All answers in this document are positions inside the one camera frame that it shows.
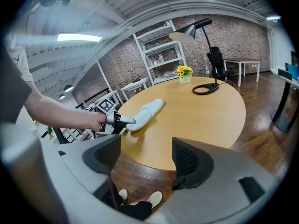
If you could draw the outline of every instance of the shelf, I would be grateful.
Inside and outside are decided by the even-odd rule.
[[[161,52],[161,51],[164,51],[164,50],[167,50],[167,49],[170,49],[170,48],[174,48],[176,46],[178,42],[177,41],[174,41],[174,42],[168,42],[168,43],[165,43],[165,44],[162,44],[162,45],[159,45],[159,46],[156,46],[156,47],[153,47],[149,50],[146,50],[144,52],[145,55],[153,55],[155,53],[158,53],[158,52]]]
[[[173,32],[172,26],[167,25],[164,27],[157,28],[155,30],[149,31],[143,35],[140,35],[137,37],[138,40],[140,40],[142,43],[146,44],[148,42],[151,42],[153,40],[159,39],[161,37],[169,35],[171,32]]]
[[[178,76],[172,76],[172,77],[158,77],[154,80],[154,84],[158,84],[164,81],[173,80],[178,78]]]
[[[166,61],[166,62],[162,62],[162,63],[159,63],[157,65],[153,65],[153,66],[149,66],[149,69],[153,69],[153,68],[156,68],[156,67],[159,67],[161,65],[165,65],[167,63],[171,63],[171,62],[176,62],[176,61],[179,61],[179,60],[182,60],[183,58],[180,57],[180,58],[175,58],[175,59],[172,59],[172,60],[169,60],[169,61]]]

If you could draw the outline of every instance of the black office chair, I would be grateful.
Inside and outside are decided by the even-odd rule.
[[[222,53],[220,52],[220,49],[218,47],[211,47],[211,51],[207,53],[207,57],[209,58],[212,65],[213,77],[233,86],[233,83],[228,81],[231,74],[224,68]]]

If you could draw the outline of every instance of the white metal shelf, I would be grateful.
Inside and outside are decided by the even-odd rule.
[[[165,65],[165,64],[168,64],[168,63],[171,63],[171,62],[176,62],[176,61],[179,61],[179,60],[182,60],[182,59],[183,59],[182,57],[175,58],[175,59],[172,59],[172,60],[169,60],[169,61],[166,61],[166,62],[159,63],[157,65],[149,66],[149,69],[153,69],[153,68],[159,67],[161,65]]]
[[[179,61],[179,64],[182,63],[183,65],[186,65],[184,51],[183,51],[183,48],[182,48],[182,45],[180,42],[177,42],[177,41],[168,42],[168,43],[165,43],[165,44],[162,44],[162,45],[159,45],[159,46],[156,46],[156,47],[153,47],[151,49],[144,51],[146,49],[145,45],[144,45],[145,43],[154,41],[160,37],[169,35],[171,32],[176,31],[176,28],[174,27],[172,20],[168,20],[168,22],[170,23],[170,25],[166,25],[166,26],[154,29],[152,31],[149,31],[149,32],[143,34],[143,35],[140,35],[139,37],[137,37],[136,34],[133,34],[152,85],[155,85],[155,84],[163,82],[163,81],[172,80],[172,79],[175,79],[178,77],[178,76],[172,76],[172,74],[169,74],[168,77],[167,76],[156,77],[153,68],[156,68],[156,67],[159,67],[159,66],[171,63],[171,62],[175,62],[175,61]],[[151,63],[150,59],[149,59],[150,55],[153,55],[155,53],[159,53],[161,51],[168,50],[171,48],[174,48],[176,50],[177,54],[179,52],[181,54],[181,57],[176,57],[175,59],[172,59],[172,60],[169,60],[166,62],[162,62],[157,65],[150,66],[150,63]]]
[[[172,26],[167,25],[164,27],[157,28],[155,30],[149,31],[143,35],[140,35],[137,37],[138,40],[140,40],[142,43],[146,44],[153,40],[159,39],[161,37],[169,35],[171,32],[173,32]]]
[[[159,45],[159,46],[156,46],[156,47],[153,47],[151,49],[146,50],[144,52],[144,54],[150,56],[150,55],[153,55],[155,53],[158,53],[158,52],[170,49],[170,48],[174,48],[177,44],[178,44],[177,41],[164,43],[162,45]]]
[[[164,82],[164,81],[168,81],[168,80],[173,80],[173,79],[176,79],[178,78],[178,76],[172,76],[172,77],[157,77],[155,80],[154,80],[154,84],[158,84],[158,83],[161,83],[161,82]]]

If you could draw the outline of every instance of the white wall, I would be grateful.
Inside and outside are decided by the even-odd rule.
[[[272,26],[272,29],[273,30],[270,31],[272,39],[269,38],[269,42],[272,42],[273,47],[271,49],[271,67],[284,67],[285,63],[292,63],[291,51],[295,52],[295,48],[290,40],[287,31],[282,25]]]

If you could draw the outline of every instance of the flower pot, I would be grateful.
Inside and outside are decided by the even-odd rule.
[[[181,84],[188,84],[188,83],[190,83],[191,82],[191,80],[190,80],[190,76],[184,76],[183,78],[179,78],[179,82],[181,83]]]

